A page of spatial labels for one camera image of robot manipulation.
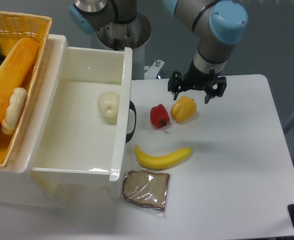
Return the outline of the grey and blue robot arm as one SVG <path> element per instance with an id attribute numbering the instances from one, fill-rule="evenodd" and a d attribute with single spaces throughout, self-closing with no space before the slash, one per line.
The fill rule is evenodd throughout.
<path id="1" fill-rule="evenodd" d="M 166 0 L 163 4 L 200 40 L 187 73 L 173 72 L 168 91 L 174 96 L 204 91 L 205 102 L 223 96 L 227 80 L 221 71 L 244 35 L 247 11 L 232 0 Z M 151 37 L 151 24 L 134 0 L 76 0 L 68 12 L 83 33 L 96 34 L 107 49 L 141 50 Z"/>

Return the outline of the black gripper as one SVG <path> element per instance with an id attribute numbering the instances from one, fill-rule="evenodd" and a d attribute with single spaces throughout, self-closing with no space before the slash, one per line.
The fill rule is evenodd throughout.
<path id="1" fill-rule="evenodd" d="M 173 94 L 173 100 L 179 93 L 188 90 L 205 91 L 205 104 L 215 97 L 222 97 L 227 88 L 227 78 L 216 73 L 215 66 L 208 62 L 192 60 L 185 75 L 174 71 L 167 82 L 167 91 Z"/>

